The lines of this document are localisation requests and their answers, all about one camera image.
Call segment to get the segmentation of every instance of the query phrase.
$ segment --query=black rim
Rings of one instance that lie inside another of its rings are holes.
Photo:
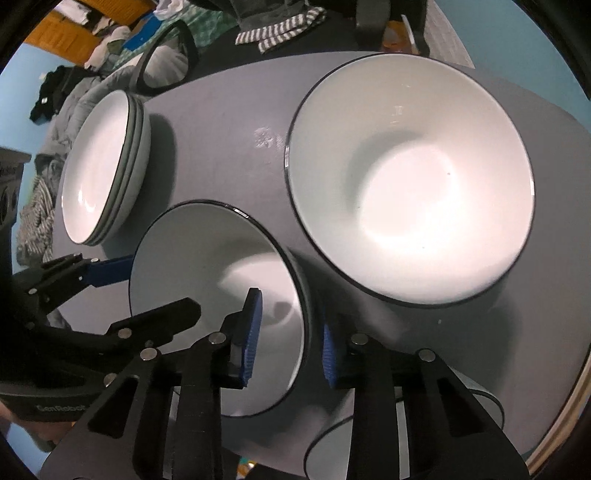
[[[519,252],[519,254],[517,255],[517,257],[515,257],[515,260],[513,260],[513,262],[511,263],[511,265],[507,268],[507,270],[499,277],[497,278],[491,285],[489,285],[487,288],[485,288],[484,290],[471,295],[465,299],[461,299],[461,300],[457,300],[457,301],[451,301],[448,303],[434,303],[434,304],[420,304],[420,303],[411,303],[411,302],[407,302],[407,301],[403,301],[403,300],[398,300],[395,299],[393,297],[388,297],[386,295],[383,295],[381,293],[378,293],[376,291],[371,290],[370,288],[367,288],[366,286],[362,285],[361,283],[357,282],[356,280],[354,280],[353,278],[351,278],[350,276],[348,276],[343,270],[341,270],[336,264],[334,264],[329,257],[322,251],[322,249],[316,244],[316,242],[314,241],[313,237],[310,235],[309,231],[306,229],[306,226],[304,225],[304,222],[297,210],[296,207],[296,202],[294,200],[294,195],[293,192],[291,190],[291,184],[290,184],[290,161],[289,161],[289,156],[290,156],[290,142],[291,142],[291,134],[293,133],[293,129],[295,126],[295,122],[300,114],[300,110],[302,109],[302,107],[304,106],[304,104],[306,103],[306,101],[308,100],[309,96],[316,90],[316,88],[322,83],[324,82],[329,76],[331,76],[333,73],[335,73],[336,71],[346,67],[347,65],[350,65],[351,63],[354,63],[356,61],[361,61],[364,59],[368,59],[370,57],[377,57],[377,56],[383,56],[383,55],[387,55],[387,56],[400,56],[400,55],[404,55],[407,57],[413,57],[413,58],[417,58],[414,55],[409,55],[409,54],[405,54],[405,53],[372,53],[369,55],[365,55],[362,57],[358,57],[356,59],[353,60],[349,60],[346,63],[343,63],[342,65],[338,66],[337,68],[331,70],[330,72],[328,72],[326,75],[324,75],[320,80],[318,80],[318,82],[316,82],[314,84],[314,86],[308,91],[308,93],[306,93],[305,97],[303,98],[303,100],[300,102],[300,104],[298,105],[297,109],[295,110],[295,114],[293,116],[293,119],[291,120],[290,123],[290,127],[289,130],[287,131],[287,136],[285,137],[285,154],[284,154],[284,177],[285,177],[285,185],[287,186],[287,194],[288,197],[290,199],[290,205],[291,205],[291,210],[294,212],[295,218],[297,219],[298,224],[300,225],[300,228],[302,229],[302,231],[304,232],[306,238],[308,239],[308,241],[312,244],[312,246],[314,247],[314,249],[316,250],[316,252],[321,256],[321,258],[327,263],[329,264],[333,270],[335,270],[342,278],[344,278],[345,280],[347,280],[349,283],[351,283],[353,286],[355,286],[356,288],[358,288],[359,290],[367,293],[368,295],[371,295],[372,297],[378,298],[380,300],[386,301],[388,303],[394,303],[394,304],[398,304],[398,305],[402,305],[402,306],[407,306],[407,307],[413,307],[413,308],[422,308],[422,309],[439,309],[439,308],[445,308],[445,307],[449,307],[452,305],[460,305],[462,303],[465,303],[467,301],[471,301],[483,294],[485,294],[486,292],[488,292],[490,289],[492,289],[495,285],[497,285],[501,280],[503,280],[508,273],[511,271],[511,269],[513,268],[513,266],[517,263],[517,261],[519,260],[521,254],[523,253],[523,251],[525,250],[525,247],[527,246],[527,243],[530,239],[530,235],[531,235],[531,230],[534,224],[534,218],[535,218],[535,206],[536,206],[536,201],[535,201],[535,195],[533,195],[533,207],[532,207],[532,212],[531,212],[531,218],[530,218],[530,228],[528,230],[527,236],[525,238],[525,242]],[[425,57],[421,57],[422,59],[428,60],[428,61],[433,61],[436,63],[440,63],[442,65],[445,65],[448,68],[452,68],[450,65],[448,65],[447,63],[440,61],[440,60],[435,60],[435,59],[428,59]],[[530,164],[530,172],[531,172],[531,177],[532,180],[534,182],[534,188],[535,188],[535,178],[534,178],[534,170],[533,168],[531,168],[531,162],[530,162],[530,155],[527,151],[527,147],[525,146],[523,139],[521,138],[521,135],[519,134],[519,130],[517,130],[517,127],[515,126],[515,124],[513,123],[513,120],[511,119],[511,117],[508,115],[508,113],[505,111],[505,109],[503,108],[503,106],[498,102],[498,100],[496,99],[496,97],[494,97],[493,94],[491,94],[491,92],[489,92],[487,89],[485,89],[480,83],[478,83],[476,80],[474,80],[473,78],[471,78],[470,76],[466,75],[465,73],[463,73],[461,70],[458,69],[454,69],[455,71],[457,71],[458,73],[464,75],[467,79],[469,79],[471,82],[475,83],[476,85],[478,85],[480,88],[482,88],[486,93],[488,93],[488,95],[494,100],[494,102],[505,112],[505,114],[507,115],[507,118],[509,119],[509,122],[511,123],[511,125],[513,126],[513,128],[515,129],[515,132],[517,133],[517,137],[519,138],[519,141],[521,142],[521,144],[523,145],[523,148],[525,150],[525,153],[528,157],[528,162]]]
[[[222,417],[225,417],[228,419],[245,419],[245,418],[258,417],[259,415],[262,415],[262,414],[272,410],[277,405],[279,405],[281,402],[283,402],[285,400],[285,398],[287,398],[287,396],[294,390],[296,385],[299,383],[300,374],[301,374],[302,370],[304,369],[304,367],[306,366],[309,352],[310,352],[310,341],[311,341],[311,339],[310,339],[310,335],[311,335],[311,328],[310,328],[310,321],[311,321],[311,313],[310,313],[311,304],[310,304],[310,302],[311,302],[311,300],[310,300],[310,296],[307,295],[306,292],[304,291],[303,278],[297,272],[296,268],[293,265],[293,262],[295,262],[295,260],[292,261],[290,259],[290,257],[286,253],[285,249],[281,245],[279,245],[277,240],[275,240],[275,238],[268,232],[268,230],[265,227],[263,227],[259,222],[257,222],[253,217],[251,217],[247,213],[243,212],[242,210],[240,210],[228,203],[218,202],[217,200],[209,200],[209,199],[187,200],[185,202],[181,202],[181,203],[178,203],[178,204],[170,207],[165,212],[158,215],[154,219],[154,221],[150,224],[150,226],[146,229],[146,231],[142,235],[142,238],[139,240],[138,246],[135,248],[134,260],[132,262],[132,271],[133,271],[133,263],[135,262],[135,257],[138,254],[139,246],[142,244],[145,236],[150,231],[150,229],[154,226],[154,224],[156,222],[158,222],[158,220],[160,220],[164,215],[171,212],[172,210],[182,207],[182,206],[185,206],[185,205],[192,205],[192,204],[204,204],[204,205],[213,205],[213,206],[221,207],[221,208],[230,210],[230,211],[236,213],[237,215],[241,216],[242,218],[246,219],[252,226],[254,226],[257,230],[259,230],[260,233],[262,233],[263,236],[265,236],[266,239],[271,243],[271,245],[273,246],[275,251],[281,257],[281,260],[285,264],[285,267],[287,268],[287,270],[290,274],[291,281],[293,282],[294,286],[296,287],[295,290],[297,292],[298,299],[300,301],[302,321],[303,321],[303,325],[304,325],[304,342],[303,342],[304,345],[302,348],[301,361],[300,361],[300,364],[297,368],[297,373],[295,375],[294,381],[291,383],[291,386],[283,394],[283,396],[281,398],[279,398],[279,400],[277,400],[273,405],[266,408],[265,410],[261,410],[260,412],[257,412],[257,413],[251,414],[251,415],[241,415],[241,416],[222,415]],[[128,296],[128,301],[129,301],[129,311],[133,315],[134,313],[131,311],[131,278],[128,282],[127,296]]]
[[[353,420],[353,416],[351,415],[341,421],[338,421],[337,423],[335,423],[334,425],[332,425],[328,429],[326,429],[324,432],[322,432],[320,435],[318,435],[314,440],[312,440],[312,443],[306,449],[306,453],[304,454],[304,474],[305,474],[306,478],[310,478],[310,476],[308,475],[308,457],[310,456],[314,447],[316,445],[318,445],[320,443],[320,441],[322,439],[324,439],[329,433],[335,431],[337,428],[342,427],[343,425],[345,425],[346,423],[349,423],[352,420]]]

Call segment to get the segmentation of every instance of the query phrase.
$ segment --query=stack of plates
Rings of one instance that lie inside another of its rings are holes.
[[[144,179],[150,137],[143,104],[122,90],[90,113],[68,156],[61,194],[74,243],[98,245],[121,227]]]

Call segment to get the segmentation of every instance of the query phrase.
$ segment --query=blue gripper pad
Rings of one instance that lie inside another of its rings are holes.
[[[337,381],[336,371],[336,350],[333,342],[330,329],[327,324],[324,324],[324,340],[322,345],[322,367],[324,369],[324,377],[328,381],[330,388],[334,388]]]
[[[239,379],[242,385],[246,387],[252,377],[256,346],[258,344],[262,322],[262,292],[258,288],[250,288],[248,290],[242,313],[246,322],[246,330],[242,343],[242,362],[240,365]]]

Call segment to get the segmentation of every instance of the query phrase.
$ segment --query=gray table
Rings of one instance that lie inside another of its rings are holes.
[[[191,82],[146,105],[152,150],[128,221],[95,248],[71,243],[56,211],[54,254],[101,259],[133,253],[150,222],[182,200],[221,200],[250,213],[295,253],[313,287],[327,286],[359,327],[402,351],[435,349],[500,398],[506,434],[535,447],[577,380],[591,340],[591,137],[569,114],[504,80],[464,69],[517,126],[535,178],[531,236],[513,269],[483,295],[437,309],[389,304],[343,281],[316,254],[291,210],[284,141],[303,96],[327,72],[360,56],[323,53],[262,61]],[[103,333],[129,316],[127,284],[89,288],[62,313],[77,330]],[[251,419],[224,419],[224,444],[303,474],[306,447],[339,401],[323,382],[317,350],[290,397]]]

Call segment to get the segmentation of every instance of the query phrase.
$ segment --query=striped cloth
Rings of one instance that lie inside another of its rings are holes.
[[[19,265],[35,266],[53,259],[53,218],[51,192],[41,175],[33,180],[31,200],[21,209],[17,231]]]
[[[326,19],[326,10],[322,7],[312,7],[304,13],[294,15],[283,22],[240,32],[236,37],[236,45],[259,42],[261,53],[277,47],[287,40],[322,23]]]

